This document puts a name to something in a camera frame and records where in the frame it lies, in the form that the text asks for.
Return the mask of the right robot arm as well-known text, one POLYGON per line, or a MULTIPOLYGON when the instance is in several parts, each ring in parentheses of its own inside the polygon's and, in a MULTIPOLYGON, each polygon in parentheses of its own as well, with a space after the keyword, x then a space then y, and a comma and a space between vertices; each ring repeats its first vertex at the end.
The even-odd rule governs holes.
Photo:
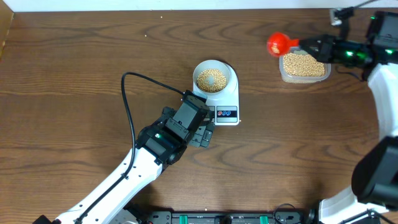
POLYGON ((354 168, 351 185, 320 201, 315 223, 379 223, 383 213, 397 210, 397 14, 377 11, 366 41, 348 41, 353 7, 330 11, 338 36, 302 39, 298 46, 323 63, 363 70, 376 105, 379 143, 354 168))

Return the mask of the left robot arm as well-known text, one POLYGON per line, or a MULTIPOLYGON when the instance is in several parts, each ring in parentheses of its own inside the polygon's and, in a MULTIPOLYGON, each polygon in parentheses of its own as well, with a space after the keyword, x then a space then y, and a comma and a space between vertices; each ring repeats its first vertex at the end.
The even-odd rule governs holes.
POLYGON ((88 196, 56 219, 41 215, 34 223, 110 223, 140 190, 176 163, 188 145, 208 147, 214 116, 212 106, 165 107, 161 117, 139 133, 122 163, 88 196))

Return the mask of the red plastic measuring scoop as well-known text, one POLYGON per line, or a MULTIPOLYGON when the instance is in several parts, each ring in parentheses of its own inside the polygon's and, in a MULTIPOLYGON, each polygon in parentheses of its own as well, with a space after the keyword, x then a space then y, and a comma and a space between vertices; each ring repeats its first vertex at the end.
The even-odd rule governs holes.
POLYGON ((290 39, 289 36, 276 32, 267 40, 267 50, 274 57, 280 57, 287 54, 291 47, 298 47, 298 39, 290 39))

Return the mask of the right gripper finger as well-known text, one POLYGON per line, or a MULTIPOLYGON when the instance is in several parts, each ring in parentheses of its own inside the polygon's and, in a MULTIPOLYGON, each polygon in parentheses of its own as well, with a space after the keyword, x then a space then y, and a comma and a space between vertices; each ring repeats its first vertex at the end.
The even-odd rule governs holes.
POLYGON ((311 55, 317 62, 325 62, 324 56, 321 54, 318 47, 311 47, 308 45, 300 45, 300 48, 309 55, 311 55))
POLYGON ((301 47, 319 47, 323 43, 324 34, 308 37, 306 39, 299 40, 299 46, 301 47))

